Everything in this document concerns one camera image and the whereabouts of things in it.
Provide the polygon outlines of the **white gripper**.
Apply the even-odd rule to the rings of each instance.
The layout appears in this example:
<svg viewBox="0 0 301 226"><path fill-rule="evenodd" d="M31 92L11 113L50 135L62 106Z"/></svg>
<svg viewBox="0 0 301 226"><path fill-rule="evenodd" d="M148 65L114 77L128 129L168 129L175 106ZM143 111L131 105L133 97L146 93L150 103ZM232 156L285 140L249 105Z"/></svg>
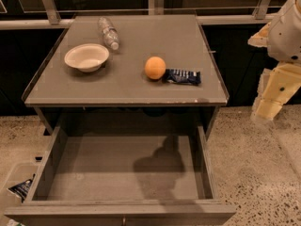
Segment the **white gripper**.
<svg viewBox="0 0 301 226"><path fill-rule="evenodd" d="M266 47L279 62L261 74L252 111L256 119L271 121L301 88L301 0L287 0L271 23L251 36L248 45Z"/></svg>

